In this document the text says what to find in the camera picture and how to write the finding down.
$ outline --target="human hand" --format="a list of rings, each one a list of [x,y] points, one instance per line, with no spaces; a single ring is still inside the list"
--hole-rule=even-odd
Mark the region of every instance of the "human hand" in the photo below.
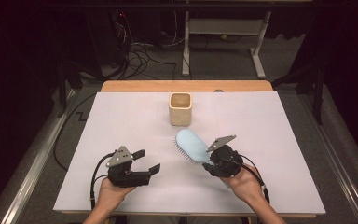
[[[116,187],[108,178],[103,179],[100,186],[98,201],[83,224],[103,223],[120,205],[126,195],[134,189],[136,189],[136,187]]]
[[[248,164],[244,164],[258,175],[257,170]],[[257,179],[246,169],[241,168],[240,172],[231,177],[220,177],[223,182],[231,186],[234,194],[246,203],[254,200],[264,199],[263,191]]]
[[[244,165],[258,175],[257,170],[253,166],[247,164]],[[220,179],[222,179],[223,182],[228,183],[234,194],[239,199],[246,202],[252,210],[255,211],[255,213],[261,218],[262,223],[285,223],[264,198],[260,183],[248,170],[241,168],[240,172],[235,176],[228,178],[220,177]]]
[[[121,188],[114,186],[108,178],[104,178],[100,186],[100,193],[95,206],[103,207],[113,212],[121,201],[124,200],[126,195],[134,189],[136,189],[136,187]]]

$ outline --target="hairbrush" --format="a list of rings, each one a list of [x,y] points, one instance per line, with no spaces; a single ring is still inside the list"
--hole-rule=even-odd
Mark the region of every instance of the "hairbrush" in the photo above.
[[[213,164],[209,159],[209,153],[206,152],[208,148],[206,144],[189,129],[179,131],[175,136],[175,144],[179,151],[189,161],[198,164]]]

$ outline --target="white table surface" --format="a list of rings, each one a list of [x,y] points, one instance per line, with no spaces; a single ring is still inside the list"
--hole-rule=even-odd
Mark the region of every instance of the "white table surface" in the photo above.
[[[324,214],[324,206],[275,91],[193,92],[192,123],[169,123],[169,92],[99,92],[54,206],[62,212],[90,211],[90,181],[98,161],[120,146],[145,149],[133,171],[160,163],[148,186],[131,192],[117,209],[125,214],[252,214],[217,177],[187,161],[174,145],[187,128],[210,145],[216,137],[236,134],[228,143],[250,158],[282,215]],[[104,166],[98,175],[107,174]],[[96,198],[100,181],[95,184]]]

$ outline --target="cable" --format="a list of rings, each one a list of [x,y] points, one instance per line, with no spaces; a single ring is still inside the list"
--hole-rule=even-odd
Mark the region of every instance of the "cable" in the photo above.
[[[185,39],[182,38],[181,40],[179,40],[178,42],[176,43],[172,43],[170,45],[162,45],[162,47],[172,47],[172,46],[175,46],[175,45],[179,45],[180,43],[182,43]]]
[[[153,59],[152,57],[150,57],[150,55],[147,53],[147,50],[145,48],[145,55],[150,59],[150,61],[155,62],[155,63],[161,63],[161,64],[167,64],[167,65],[173,65],[173,71],[172,71],[172,80],[174,80],[174,76],[175,76],[175,70],[176,70],[176,65],[177,63],[164,63],[164,62],[160,62],[157,61],[155,59]]]
[[[185,63],[187,64],[188,67],[188,74],[190,76],[190,80],[193,80],[193,73],[191,72],[191,68],[190,68],[190,64],[188,63],[188,61],[186,60],[185,56],[182,56],[183,61],[185,61]]]
[[[129,21],[127,20],[127,16],[124,14],[124,12],[121,12],[122,15],[123,15],[123,18],[126,20],[126,23],[127,23],[127,27],[129,28],[129,33],[130,33],[130,38],[131,38],[131,43],[133,44],[133,38],[132,38],[132,33],[131,33],[131,28],[130,28],[130,24],[129,24]]]
[[[256,169],[256,171],[258,172],[258,169],[256,168],[255,164],[250,161],[249,159],[247,159],[246,157],[244,157],[246,160],[248,160],[253,166],[254,168]],[[260,173],[258,172],[258,175],[253,171],[251,170],[249,167],[239,163],[239,162],[236,162],[236,161],[231,161],[231,160],[228,160],[228,159],[221,159],[222,161],[228,161],[228,162],[231,162],[231,163],[234,163],[234,164],[237,164],[239,165],[240,167],[242,167],[243,169],[249,171],[249,173],[251,173],[257,180],[257,182],[260,184],[261,186],[261,189],[263,190],[264,192],[264,197],[266,198],[267,202],[269,203],[269,191],[267,190],[267,187],[266,187],[266,184],[264,183],[263,181],[263,178],[261,178],[261,175]]]
[[[173,12],[173,15],[175,17],[175,37],[173,38],[173,41],[171,43],[171,45],[173,43],[175,43],[175,40],[176,40],[176,35],[177,35],[177,32],[178,32],[178,22],[177,22],[177,18],[176,18],[176,11]]]
[[[123,42],[121,43],[121,47],[124,45],[124,43],[126,43],[126,40],[127,40],[127,31],[126,31],[126,28],[124,28],[123,25],[121,25],[120,23],[118,22],[115,22],[115,25],[117,25],[120,29],[118,30],[118,34],[117,34],[117,37],[120,37],[121,35],[121,31],[123,31]]]
[[[97,178],[94,179],[94,184],[95,184],[95,182],[97,182],[98,179],[100,179],[100,178],[102,178],[102,177],[106,177],[106,176],[107,176],[107,175],[100,175],[100,176],[98,176]]]
[[[118,70],[113,72],[113,73],[111,73],[107,77],[111,78],[111,77],[116,77],[116,76],[118,76],[120,74],[123,74],[123,73],[125,73],[127,71],[128,67],[129,67],[129,62],[128,62],[127,58],[125,58],[123,63],[118,68]]]
[[[92,96],[95,96],[97,93],[93,93],[92,95],[88,96],[86,99],[84,99],[83,101],[81,101],[76,107],[75,109],[68,115],[68,117],[66,118],[65,122],[63,123],[63,125],[60,128],[60,131],[57,134],[57,138],[54,142],[54,146],[53,146],[53,156],[54,156],[54,160],[57,162],[57,164],[65,171],[68,172],[68,168],[66,168],[64,165],[62,165],[60,163],[60,161],[57,158],[57,142],[59,141],[61,134],[62,134],[62,130],[64,129],[66,123],[68,122],[69,118],[72,117],[72,115],[76,112],[76,110],[83,105],[89,98],[91,98]]]
[[[97,175],[98,169],[100,168],[103,161],[109,157],[113,157],[113,155],[115,155],[115,152],[107,154],[98,162],[97,167],[95,167],[94,174],[92,175],[92,179],[91,179],[90,190],[89,190],[89,200],[91,201],[91,209],[94,209],[94,207],[95,207],[94,184],[95,184],[95,181],[101,177],[101,176],[99,176],[97,179],[95,179],[95,176]]]
[[[139,74],[142,74],[142,72],[147,68],[148,59],[142,58],[137,52],[133,52],[133,54],[136,54],[138,56],[138,59],[139,59],[141,64],[138,65],[138,67],[136,69],[134,69],[132,66],[130,66],[130,68],[134,69],[135,71],[131,75],[129,75],[127,77],[123,77],[123,79],[128,79],[130,77],[135,77],[135,76],[137,76]],[[145,68],[141,72],[138,72],[139,69],[144,65],[145,65]]]

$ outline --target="table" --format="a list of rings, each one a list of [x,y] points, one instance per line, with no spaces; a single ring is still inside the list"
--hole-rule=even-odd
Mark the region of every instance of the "table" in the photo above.
[[[161,163],[161,170],[152,176],[149,186],[129,194],[116,214],[255,215],[218,178],[186,161],[176,150],[173,139],[183,127],[168,122],[171,91],[192,92],[193,121],[188,128],[207,145],[223,133],[237,135],[229,145],[255,162],[278,213],[285,217],[325,213],[279,96],[263,80],[105,82],[54,210],[89,212],[90,179],[97,162],[125,145],[132,153],[146,150],[145,157],[133,163],[133,171],[144,171],[157,163]],[[99,174],[106,171],[101,167]]]
[[[312,0],[275,0],[273,2],[311,2]],[[201,0],[201,2],[269,2],[266,0]],[[228,19],[190,19],[189,11],[185,15],[185,46],[183,51],[182,75],[190,75],[190,48],[188,45],[190,34],[218,34],[218,35],[258,35],[254,48],[250,48],[252,61],[258,78],[266,78],[263,66],[259,58],[259,51],[263,43],[264,35],[269,26],[271,11],[266,11],[264,18],[259,20],[228,20]]]

